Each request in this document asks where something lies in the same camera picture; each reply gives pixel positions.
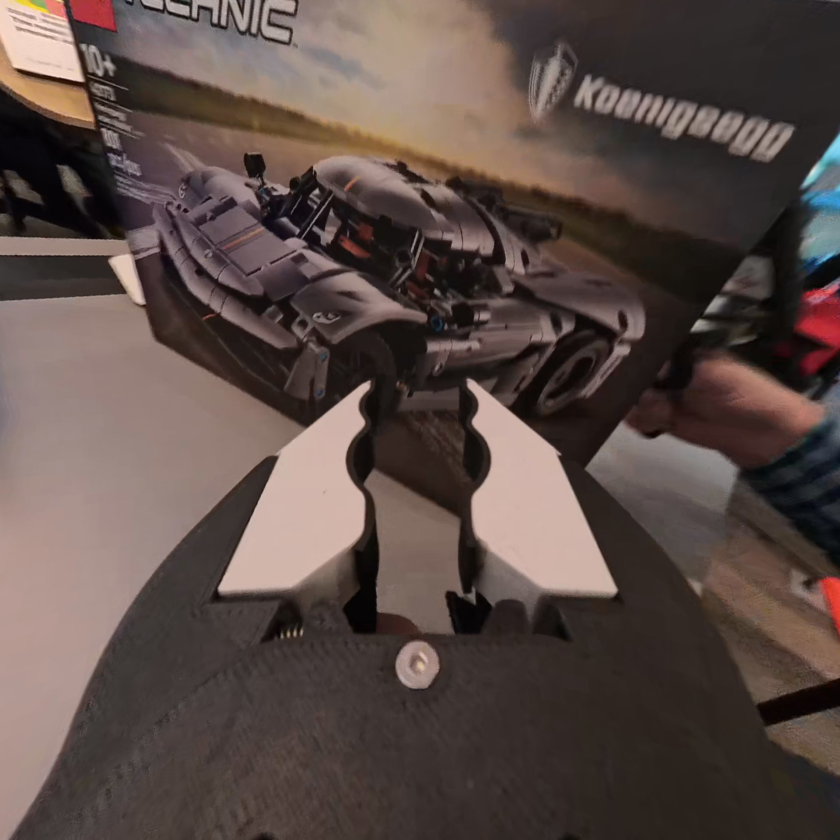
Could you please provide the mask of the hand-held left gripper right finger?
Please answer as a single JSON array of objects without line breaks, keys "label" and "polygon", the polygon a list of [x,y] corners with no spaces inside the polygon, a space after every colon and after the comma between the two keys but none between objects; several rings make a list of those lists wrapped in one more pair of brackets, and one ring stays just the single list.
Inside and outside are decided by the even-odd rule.
[{"label": "hand-held left gripper right finger", "polygon": [[561,599],[610,602],[618,587],[560,453],[474,380],[459,387],[469,496],[460,513],[455,634],[561,628]]}]

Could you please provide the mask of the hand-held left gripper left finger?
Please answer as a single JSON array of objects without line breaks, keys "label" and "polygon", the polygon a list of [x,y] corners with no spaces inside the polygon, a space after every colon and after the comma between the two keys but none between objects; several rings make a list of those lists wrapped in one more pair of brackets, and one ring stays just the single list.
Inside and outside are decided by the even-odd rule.
[{"label": "hand-held left gripper left finger", "polygon": [[365,381],[278,452],[218,584],[221,599],[276,596],[299,617],[333,602],[356,633],[376,630],[380,554],[365,483],[379,415],[375,382]]}]

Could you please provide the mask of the dark lego car box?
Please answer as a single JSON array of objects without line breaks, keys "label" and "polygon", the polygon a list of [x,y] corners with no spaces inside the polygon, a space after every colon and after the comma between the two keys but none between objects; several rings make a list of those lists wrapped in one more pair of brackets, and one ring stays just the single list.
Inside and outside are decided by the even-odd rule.
[{"label": "dark lego car box", "polygon": [[69,2],[145,311],[388,445],[590,460],[838,135],[838,2]]}]

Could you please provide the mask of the person's right hand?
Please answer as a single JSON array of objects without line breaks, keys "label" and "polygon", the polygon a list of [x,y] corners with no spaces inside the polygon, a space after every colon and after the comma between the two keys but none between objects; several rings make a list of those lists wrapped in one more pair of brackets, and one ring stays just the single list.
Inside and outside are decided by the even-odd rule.
[{"label": "person's right hand", "polygon": [[625,422],[641,435],[668,435],[717,452],[740,469],[754,469],[793,449],[826,416],[823,404],[718,353],[696,363],[683,391],[646,391]]}]

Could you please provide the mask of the white card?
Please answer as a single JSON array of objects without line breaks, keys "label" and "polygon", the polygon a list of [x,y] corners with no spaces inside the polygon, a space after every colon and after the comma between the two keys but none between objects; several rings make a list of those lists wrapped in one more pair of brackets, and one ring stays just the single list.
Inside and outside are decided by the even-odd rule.
[{"label": "white card", "polygon": [[111,256],[108,258],[108,264],[131,302],[136,306],[145,307],[144,292],[131,253]]}]

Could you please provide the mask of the round wooden table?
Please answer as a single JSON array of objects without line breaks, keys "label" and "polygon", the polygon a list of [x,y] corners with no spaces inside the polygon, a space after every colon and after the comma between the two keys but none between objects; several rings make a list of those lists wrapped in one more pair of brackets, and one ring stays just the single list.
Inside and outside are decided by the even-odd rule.
[{"label": "round wooden table", "polygon": [[1,45],[1,89],[31,111],[65,125],[85,130],[97,128],[95,115],[83,84],[38,77],[17,70]]}]

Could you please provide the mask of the colourful printed paper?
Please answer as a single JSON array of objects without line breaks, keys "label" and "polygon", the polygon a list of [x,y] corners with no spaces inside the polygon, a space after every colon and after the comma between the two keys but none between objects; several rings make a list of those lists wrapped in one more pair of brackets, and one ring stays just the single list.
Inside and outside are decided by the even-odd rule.
[{"label": "colourful printed paper", "polygon": [[63,1],[2,1],[1,39],[12,66],[81,84],[84,76]]}]

